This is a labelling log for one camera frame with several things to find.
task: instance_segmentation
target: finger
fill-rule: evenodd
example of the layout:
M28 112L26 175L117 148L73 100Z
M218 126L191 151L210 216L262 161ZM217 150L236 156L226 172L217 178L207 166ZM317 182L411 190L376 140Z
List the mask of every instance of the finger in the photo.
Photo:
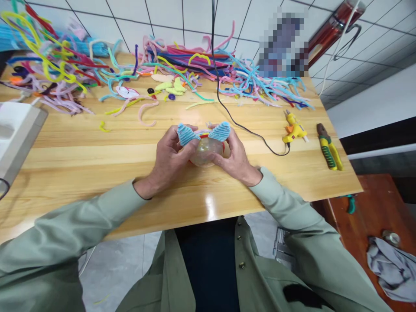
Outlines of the finger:
M199 145L198 139L193 139L189 141L189 143L185 145L185 147L178 154L178 156L184 161L189 160L189 158L191 158L191 156L196 152L198 145Z
M188 123L185 126L188 126L189 128L191 128L192 131L198 130L198 126L190 125Z
M230 135L227 138L227 143L230 147L230 150L238 149L240 146L243 145L243 143L238 138L237 133L235 132L234 128L231 128Z
M162 140L169 142L174 141L178 138L178 126L171 125L169 129L166 131L165 135L162 137Z
M209 129L214 129L218 125L219 125L219 123L215 123L215 124L209 125L208 128Z
M176 152L179 152L182 149L182 145L180 142L177 142L173 148L175 149Z
M218 167L223 168L225 166L225 163L227 161L226 158L224 158L223 156L221 156L220 154L217 153L211 153L208 156L208 159L215 165L217 165Z

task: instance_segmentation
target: blue fuzzy ear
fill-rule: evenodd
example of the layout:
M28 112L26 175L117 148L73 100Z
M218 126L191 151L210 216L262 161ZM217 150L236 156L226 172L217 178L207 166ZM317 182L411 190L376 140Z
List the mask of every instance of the blue fuzzy ear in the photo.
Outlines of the blue fuzzy ear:
M191 128L185 126L183 123L178 125L178 136L182 146L185 146L193 139L201 139L199 135L195 134Z
M220 142L224 142L230 136L230 124L228 122L223 122L216 126L213 131L208 135L212 139L216 139Z

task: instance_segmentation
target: hand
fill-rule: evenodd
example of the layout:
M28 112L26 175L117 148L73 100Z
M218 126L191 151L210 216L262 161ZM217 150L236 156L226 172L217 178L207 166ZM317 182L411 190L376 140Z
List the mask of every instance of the hand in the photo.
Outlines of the hand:
M187 125L193 131L198 127ZM136 192L143 199L150 199L160 191L167 189L176 179L181 169L195 153L199 141L193 139L181 152L178 126L170 126L162 139L157 143L156 162L152 172L144 179L134 183Z
M210 125L210 129L214 129L217 124ZM255 167L250 165L243 142L240 141L235 130L231 128L230 136L227 139L230 146L230 157L224 158L219 154L212 153L210 157L212 162L221 167L226 173L233 178L242 182L248 187L255 186L260 183L263 178L262 173Z

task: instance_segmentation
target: wooden table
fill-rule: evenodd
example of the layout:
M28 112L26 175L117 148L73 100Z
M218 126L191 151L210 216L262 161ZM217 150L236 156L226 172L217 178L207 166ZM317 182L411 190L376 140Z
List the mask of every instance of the wooden table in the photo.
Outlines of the wooden table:
M120 64L134 63L132 55L119 55L118 61ZM3 80L9 77L10 70L10 67L5 70ZM279 102L284 109L295 112L308 131L310 142L296 139L289 155L279 157L273 155L258 137L235 127L250 162L266 166L280 183L308 201L361 192L360 183L311 79L304 78L304 82L307 91L302 95L312 99L315 110L298 111L284 101ZM151 78L139 78L125 86L147 94L147 89L157 84ZM214 82L203 81L198 91L206 98L215 98L215 89ZM0 90L0 101L7 101L19 94L3 86ZM70 117L45 105L42 107L49 112L49 116L11 191L0 202L0 242L19 235L31 227L36 218L53 209L103 193L135 176L149 174L154 164L156 144L170 125L183 122L206 128L208 121L231 123L226 111L218 103L185 110L188 105L201 101L188 91L176 101L166 103L163 101L164 94L159 94L160 105L146 109L143 115L146 122L157 120L156 125L149 128L138 122L140 104L131 106L118 117L112 117L104 115L104 112L120 107L123 102L117 99L98 102L97 98L109 93L107 87L95 87L92 92L93 95L83 100L83 105L95 115L83 113ZM284 153L282 137L286 135L284 127L287 122L282 108L268 107L251 99L220 97L237 122L263 135L276 152ZM100 131L102 120L111 132ZM344 162L344 171L328 169L319 145L317 123L323 123L332 137ZM204 169L189 164L183 176L178 177L169 190L156 196L107 239L261 210L263 207L258 199L220 168L213 166Z
M325 210L324 217L341 234L345 248L363 267L378 294L390 308L395 312L416 311L414 304L387 297L378 283L378 277L367 264L368 237L381 237L383 230L397 233L401 239L400 249L416 255L416 222L390 175L360 175L358 179L364 192L355 197L355 213L347 213L347 198L330 198L321 201Z

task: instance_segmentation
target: light green jacket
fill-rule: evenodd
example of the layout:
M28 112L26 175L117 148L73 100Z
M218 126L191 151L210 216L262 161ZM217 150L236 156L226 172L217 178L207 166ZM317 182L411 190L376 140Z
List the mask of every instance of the light green jacket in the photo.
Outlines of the light green jacket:
M342 246L337 231L298 194L282 187L269 170L262 168L261 172L262 181L250 189L291 232L286 243L298 268L294 274L277 261L260 257L250 227L239 217L235 270L241 312L332 311L326 306L318 309L299 301L288 302L283 288L291 284L312 289L336 311L391 311ZM130 181L89 201L54 210L2 244L0 311L85 311L78 258L146 202ZM162 234L151 268L126 294L117 311L195 311L174 230Z

